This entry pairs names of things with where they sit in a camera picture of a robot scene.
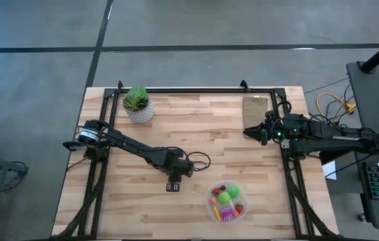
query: white plant pot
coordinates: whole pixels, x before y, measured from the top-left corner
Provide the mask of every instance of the white plant pot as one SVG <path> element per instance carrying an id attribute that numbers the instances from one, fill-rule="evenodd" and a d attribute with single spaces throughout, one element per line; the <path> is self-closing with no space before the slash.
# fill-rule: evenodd
<path id="1" fill-rule="evenodd" d="M 125 107 L 124 109 L 134 123 L 147 123 L 151 120 L 152 116 L 154 116 L 154 106 L 152 105 L 151 99 L 148 100 L 148 105 L 143 110 L 133 112 L 127 110 Z"/>

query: brown paper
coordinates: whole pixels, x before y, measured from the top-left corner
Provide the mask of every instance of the brown paper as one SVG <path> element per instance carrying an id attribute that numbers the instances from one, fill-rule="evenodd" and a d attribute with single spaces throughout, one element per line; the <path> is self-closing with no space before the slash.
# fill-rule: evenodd
<path id="1" fill-rule="evenodd" d="M 267 98 L 243 97 L 243 125 L 244 128 L 258 126 L 265 120 Z"/>

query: clear plastic container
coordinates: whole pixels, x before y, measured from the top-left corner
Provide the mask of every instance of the clear plastic container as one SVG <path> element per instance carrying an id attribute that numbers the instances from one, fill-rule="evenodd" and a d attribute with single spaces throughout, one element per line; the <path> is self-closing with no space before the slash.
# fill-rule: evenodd
<path id="1" fill-rule="evenodd" d="M 236 182 L 230 180 L 215 183 L 208 189 L 206 206 L 211 217 L 220 224 L 235 223 L 243 219 L 249 210 L 248 200 L 243 189 Z"/>

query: potted plant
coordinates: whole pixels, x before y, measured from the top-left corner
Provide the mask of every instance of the potted plant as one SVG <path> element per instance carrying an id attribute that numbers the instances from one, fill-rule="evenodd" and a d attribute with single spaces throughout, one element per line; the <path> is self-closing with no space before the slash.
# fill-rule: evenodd
<path id="1" fill-rule="evenodd" d="M 131 87 L 123 104 L 125 111 L 134 123 L 146 123 L 154 115 L 154 107 L 145 87 Z"/>

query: green ball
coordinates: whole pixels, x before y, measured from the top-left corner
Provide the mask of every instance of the green ball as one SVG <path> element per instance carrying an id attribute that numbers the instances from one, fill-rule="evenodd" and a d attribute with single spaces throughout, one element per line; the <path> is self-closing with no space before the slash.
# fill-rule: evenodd
<path id="1" fill-rule="evenodd" d="M 230 187 L 228 189 L 228 194 L 231 198 L 236 198 L 238 196 L 238 187 Z"/>
<path id="2" fill-rule="evenodd" d="M 228 194 L 228 192 L 226 191 L 223 191 L 222 193 L 219 194 L 219 202 L 221 204 L 227 204 L 230 202 L 230 194 Z"/>

